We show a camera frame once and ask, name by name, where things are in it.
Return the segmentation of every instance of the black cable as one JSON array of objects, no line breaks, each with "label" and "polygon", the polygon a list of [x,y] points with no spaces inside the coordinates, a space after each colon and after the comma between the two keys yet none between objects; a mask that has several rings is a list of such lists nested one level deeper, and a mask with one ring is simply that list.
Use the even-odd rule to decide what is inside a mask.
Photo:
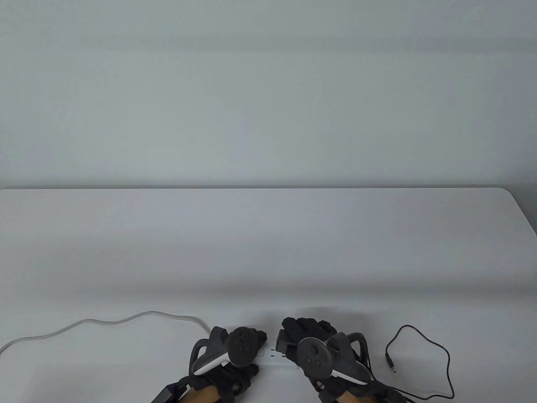
[{"label": "black cable", "polygon": [[[453,384],[451,383],[451,378],[449,377],[449,364],[451,363],[451,355],[449,354],[449,351],[444,346],[442,346],[441,344],[438,344],[437,342],[434,342],[431,339],[428,339],[422,332],[420,332],[417,328],[415,328],[412,325],[403,325],[403,326],[401,326],[399,328],[399,330],[397,331],[397,333],[395,334],[394,338],[391,339],[390,342],[386,345],[386,349],[384,350],[384,355],[386,356],[386,361],[388,362],[388,365],[390,366],[390,368],[394,372],[396,372],[394,362],[391,360],[390,355],[388,354],[388,348],[395,341],[395,339],[399,336],[399,333],[401,332],[401,330],[403,330],[405,327],[410,327],[411,329],[414,329],[415,331],[417,331],[420,334],[421,337],[426,339],[429,343],[434,344],[437,347],[440,347],[442,350],[444,350],[446,352],[446,354],[447,354],[446,376],[447,376],[447,381],[449,383],[449,388],[451,389],[451,396],[447,396],[447,395],[443,395],[443,394],[432,394],[432,395],[430,395],[430,396],[428,396],[426,398],[422,398],[422,397],[420,397],[418,395],[412,394],[412,393],[404,391],[402,389],[398,389],[398,388],[393,387],[393,386],[390,386],[390,387],[392,389],[394,389],[394,390],[397,390],[398,392],[407,394],[407,395],[412,396],[413,398],[416,398],[416,399],[419,399],[419,400],[429,400],[429,399],[432,399],[432,398],[454,399],[455,398],[455,390],[453,389]],[[367,360],[368,360],[368,364],[369,364],[368,369],[371,372],[371,375],[373,375],[373,371],[371,371],[371,360],[369,359],[369,357],[367,357]],[[407,401],[409,403],[415,403],[413,400],[411,400],[409,398],[407,398]]]},{"label": "black cable", "polygon": [[[360,355],[357,356],[357,360],[363,364],[368,370],[369,372],[371,373],[371,377],[378,382],[378,380],[375,378],[375,375],[373,374],[373,369],[371,368],[371,358],[369,356],[369,348],[367,346],[367,340],[365,340],[365,337],[364,337],[364,340],[360,343]],[[417,403],[415,402],[414,400],[410,399],[409,397],[407,396],[402,396],[403,399],[405,399],[405,402],[406,403]]]}]

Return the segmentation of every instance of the white table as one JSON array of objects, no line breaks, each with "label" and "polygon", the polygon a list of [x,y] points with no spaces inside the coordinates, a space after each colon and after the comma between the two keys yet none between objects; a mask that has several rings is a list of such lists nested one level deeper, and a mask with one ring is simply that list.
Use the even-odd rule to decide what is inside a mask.
[{"label": "white table", "polygon": [[[152,189],[0,191],[0,344],[82,317],[148,309],[209,325],[287,315],[368,337],[373,369],[410,391],[457,401],[537,392],[537,239],[502,189]],[[0,358],[16,403],[149,402],[186,371],[190,323],[82,325]],[[266,370],[248,401],[315,401],[299,371]]]}]

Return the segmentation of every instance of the cable connector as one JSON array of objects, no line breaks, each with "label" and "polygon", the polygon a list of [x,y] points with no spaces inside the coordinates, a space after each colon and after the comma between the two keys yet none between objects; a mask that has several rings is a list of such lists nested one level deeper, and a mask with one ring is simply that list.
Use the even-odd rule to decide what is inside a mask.
[{"label": "cable connector", "polygon": [[391,359],[390,355],[387,352],[384,355],[386,356],[386,361],[388,362],[388,365],[390,366],[391,370],[397,372],[397,370],[395,369],[395,364]]}]

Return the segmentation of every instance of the vr controller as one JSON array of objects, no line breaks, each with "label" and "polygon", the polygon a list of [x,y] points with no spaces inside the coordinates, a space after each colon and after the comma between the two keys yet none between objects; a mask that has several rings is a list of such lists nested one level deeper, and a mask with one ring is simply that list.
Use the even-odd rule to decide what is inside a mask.
[{"label": "vr controller", "polygon": [[276,341],[276,351],[285,354],[289,347],[296,347],[297,364],[315,379],[337,377],[356,385],[367,385],[372,376],[367,367],[358,361],[359,357],[351,347],[353,342],[360,343],[360,360],[367,363],[367,342],[362,333],[351,333],[348,336],[338,333],[326,341],[306,337],[295,345],[287,338],[285,331],[281,330]]},{"label": "vr controller", "polygon": [[[190,374],[202,375],[229,363],[237,367],[247,366],[256,358],[266,340],[266,333],[260,330],[237,327],[228,334],[227,330],[215,326],[208,339],[201,339],[194,345],[190,356]],[[199,356],[202,347],[206,347],[206,350]]]}]

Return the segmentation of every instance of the black glove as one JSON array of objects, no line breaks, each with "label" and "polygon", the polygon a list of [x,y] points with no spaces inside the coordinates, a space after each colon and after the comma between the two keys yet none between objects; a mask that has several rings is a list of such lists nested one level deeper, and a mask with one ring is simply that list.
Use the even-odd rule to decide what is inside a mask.
[{"label": "black glove", "polygon": [[[286,341],[290,342],[289,346],[286,348],[285,356],[295,364],[297,363],[296,346],[303,338],[315,337],[316,339],[326,341],[338,333],[329,322],[324,320],[317,322],[312,318],[285,318],[281,325],[285,332]],[[341,396],[353,385],[351,382],[341,378],[330,377],[328,379],[315,379],[306,373],[304,373],[304,375],[306,375],[318,393],[324,391],[323,395],[332,395],[335,396],[335,398]]]},{"label": "black glove", "polygon": [[[261,347],[267,340],[266,333],[255,329],[252,330],[257,333],[260,341],[259,347]],[[252,378],[258,373],[259,367],[256,364],[249,364],[239,368],[229,363],[225,366],[219,365],[200,376],[190,373],[188,384],[196,390],[201,390],[207,386],[215,386],[221,397],[219,402],[233,403],[236,396],[244,393],[250,387]]]}]

